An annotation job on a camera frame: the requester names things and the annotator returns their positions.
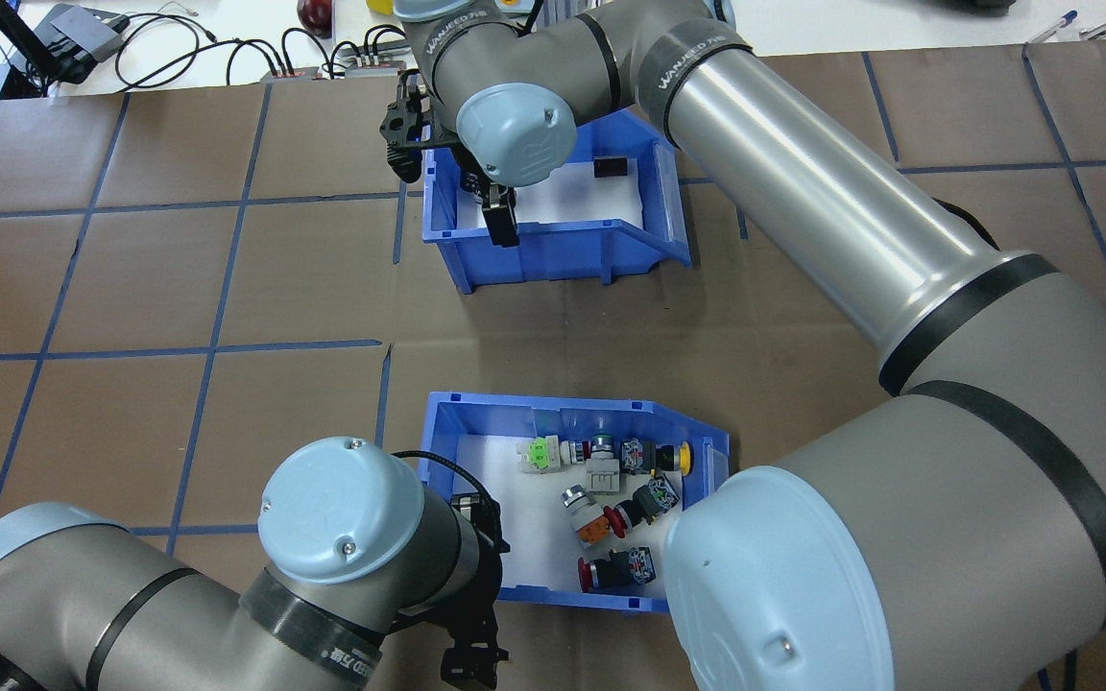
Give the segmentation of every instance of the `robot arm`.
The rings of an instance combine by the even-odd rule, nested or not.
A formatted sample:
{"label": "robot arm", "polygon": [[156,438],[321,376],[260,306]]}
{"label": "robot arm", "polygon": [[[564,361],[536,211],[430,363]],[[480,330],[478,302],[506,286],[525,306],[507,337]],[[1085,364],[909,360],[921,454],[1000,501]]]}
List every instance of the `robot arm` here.
{"label": "robot arm", "polygon": [[891,401],[668,535],[699,687],[1016,688],[1106,627],[1106,312],[989,248],[707,4],[615,0],[526,36],[482,1],[396,8],[492,179],[547,176],[567,115],[635,100],[881,354]]}
{"label": "robot arm", "polygon": [[272,563],[238,596],[104,517],[19,509],[0,520],[0,690],[354,690],[420,621],[455,640],[444,679],[494,688],[505,544],[495,504],[474,522],[372,443],[316,441],[268,483]]}
{"label": "robot arm", "polygon": [[[724,4],[617,0],[525,36],[488,0],[396,13],[492,184],[539,182],[576,123],[636,101],[881,354],[891,401],[668,534],[699,687],[1014,688],[1106,626],[1106,314],[795,93]],[[282,464],[241,599],[97,516],[0,520],[0,679],[25,679],[0,688],[361,688],[417,618],[456,639],[444,677],[495,683],[500,534],[353,443]]]}

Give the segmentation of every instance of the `black device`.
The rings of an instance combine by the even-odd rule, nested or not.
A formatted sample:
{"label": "black device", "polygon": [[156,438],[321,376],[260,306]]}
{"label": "black device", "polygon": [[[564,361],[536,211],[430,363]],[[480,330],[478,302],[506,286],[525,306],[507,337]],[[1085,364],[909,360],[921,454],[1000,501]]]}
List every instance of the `black device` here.
{"label": "black device", "polygon": [[0,31],[17,48],[9,62],[30,78],[82,84],[92,67],[122,48],[128,22],[127,14],[59,3],[34,31],[0,0]]}

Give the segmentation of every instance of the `blue plastic bin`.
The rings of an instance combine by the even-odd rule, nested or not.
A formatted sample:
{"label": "blue plastic bin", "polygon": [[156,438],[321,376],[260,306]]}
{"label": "blue plastic bin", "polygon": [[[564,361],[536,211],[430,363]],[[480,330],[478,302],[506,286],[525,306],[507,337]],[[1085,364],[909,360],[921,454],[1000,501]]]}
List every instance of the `blue plastic bin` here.
{"label": "blue plastic bin", "polygon": [[[657,443],[689,441],[693,449],[695,464],[689,475],[681,479],[681,507],[690,507],[728,478],[729,438],[716,427],[670,411],[650,401],[607,401],[592,398],[498,397],[486,394],[432,392],[426,408],[426,431],[421,446],[427,451],[445,456],[460,463],[473,475],[482,475],[479,459],[460,459],[460,440],[465,436],[539,437],[556,433],[565,439],[587,439],[593,433],[608,432],[616,438],[637,437]],[[510,468],[515,477],[520,473]],[[438,463],[425,460],[418,467],[422,482],[445,499],[453,493],[472,491],[460,478]],[[550,477],[562,473],[550,473]],[[503,522],[508,512],[530,512],[531,506],[508,503],[499,486],[486,489],[501,504]],[[629,491],[615,499],[627,499]],[[564,509],[549,516],[549,530],[565,531],[572,536]],[[518,546],[532,536],[505,534],[505,541]],[[503,565],[509,556],[503,556]],[[571,568],[574,562],[566,562]],[[623,611],[667,613],[667,600],[644,596],[583,594],[578,590],[559,590],[547,583],[521,583],[501,589],[501,600],[563,605],[563,607],[592,607],[622,609]]]}
{"label": "blue plastic bin", "polygon": [[[478,285],[649,272],[662,259],[689,266],[689,241],[672,146],[636,115],[619,111],[578,128],[570,164],[597,156],[636,163],[643,228],[617,218],[586,222],[520,222],[519,248],[498,248],[487,228],[461,228],[460,167],[449,149],[426,153],[425,224],[421,239],[438,244],[461,293]],[[518,189],[522,207],[525,188]]]}

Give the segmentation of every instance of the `electrical component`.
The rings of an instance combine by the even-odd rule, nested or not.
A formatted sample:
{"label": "electrical component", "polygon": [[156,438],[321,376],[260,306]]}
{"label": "electrical component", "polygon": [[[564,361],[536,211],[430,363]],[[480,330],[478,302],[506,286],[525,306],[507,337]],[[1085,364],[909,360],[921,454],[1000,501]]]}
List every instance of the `electrical component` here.
{"label": "electrical component", "polygon": [[581,484],[574,484],[570,490],[562,493],[562,505],[571,513],[571,527],[585,547],[595,545],[596,542],[608,536],[608,520],[605,511],[592,494]]}
{"label": "electrical component", "polygon": [[626,537],[626,531],[646,522],[650,525],[657,516],[672,511],[680,503],[680,494],[668,478],[656,475],[645,485],[634,491],[632,499],[618,502],[617,506],[605,506],[605,517],[617,537]]}
{"label": "electrical component", "polygon": [[649,475],[659,469],[689,475],[693,468],[693,454],[688,442],[681,442],[679,447],[671,443],[657,447],[650,440],[627,439],[622,442],[620,461],[622,472],[629,475]]}
{"label": "electrical component", "polygon": [[655,580],[650,547],[611,549],[606,559],[578,557],[578,586],[584,593],[609,587],[645,586]]}
{"label": "electrical component", "polygon": [[614,438],[609,433],[592,437],[592,454],[586,461],[587,490],[601,494],[616,494],[623,490],[620,459],[614,452]]}

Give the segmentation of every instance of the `black band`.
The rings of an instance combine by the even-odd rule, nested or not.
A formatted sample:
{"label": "black band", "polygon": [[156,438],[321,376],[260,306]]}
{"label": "black band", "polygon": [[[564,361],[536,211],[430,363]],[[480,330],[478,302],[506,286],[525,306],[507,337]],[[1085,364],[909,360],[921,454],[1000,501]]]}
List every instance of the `black band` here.
{"label": "black band", "polygon": [[672,27],[643,56],[634,91],[639,105],[653,123],[659,124],[668,142],[676,144],[672,133],[668,132],[668,106],[686,76],[707,57],[733,48],[752,51],[750,44],[726,23],[696,18]]}
{"label": "black band", "polygon": [[[1056,433],[1006,399],[969,384],[926,381],[908,394],[954,404],[1013,441],[1056,485],[1078,516],[1098,556],[1106,585],[1106,494],[1078,456]],[[1103,626],[1106,626],[1106,615]]]}
{"label": "black band", "polygon": [[254,622],[291,651],[359,691],[382,660],[382,634],[324,611],[263,570],[238,601]]}
{"label": "black band", "polygon": [[972,280],[948,297],[947,302],[941,302],[938,310],[930,312],[920,324],[916,324],[916,328],[899,343],[890,358],[886,358],[881,374],[877,376],[881,388],[891,397],[898,397],[916,368],[958,327],[1014,289],[1056,272],[1057,268],[1050,264],[1047,259],[1039,254],[1023,254],[993,266],[979,279]]}
{"label": "black band", "polygon": [[105,666],[105,658],[109,657],[109,651],[113,649],[113,645],[117,642],[122,630],[127,628],[127,625],[131,624],[132,618],[135,618],[136,614],[139,614],[139,609],[173,582],[194,576],[197,573],[194,568],[187,567],[173,569],[155,578],[155,580],[150,582],[127,601],[127,605],[122,608],[118,616],[115,616],[113,621],[109,621],[108,629],[105,629],[105,634],[101,635],[101,639],[96,642],[96,648],[92,651],[92,658],[88,659],[88,670],[84,674],[84,688],[87,691],[97,691],[97,687],[101,683],[101,669]]}
{"label": "black band", "polygon": [[614,54],[614,48],[608,44],[605,30],[592,14],[576,14],[575,19],[587,25],[587,31],[592,32],[596,45],[601,48],[601,57],[605,59],[605,71],[608,73],[608,112],[614,113],[623,106],[623,75],[617,73],[617,55]]}
{"label": "black band", "polygon": [[456,43],[460,36],[474,25],[503,25],[509,28],[509,30],[513,30],[514,33],[519,33],[518,28],[514,28],[513,23],[505,21],[500,12],[497,12],[497,8],[486,10],[474,8],[463,13],[442,18],[438,28],[435,28],[435,30],[426,35],[425,45],[413,45],[413,57],[416,57],[417,51],[426,53],[427,64],[429,64],[429,71],[426,73],[426,84],[429,84],[429,91],[432,92],[436,98],[441,100],[438,95],[438,80],[434,78],[434,75],[438,74],[438,62],[442,61],[442,53],[447,52],[451,43]]}

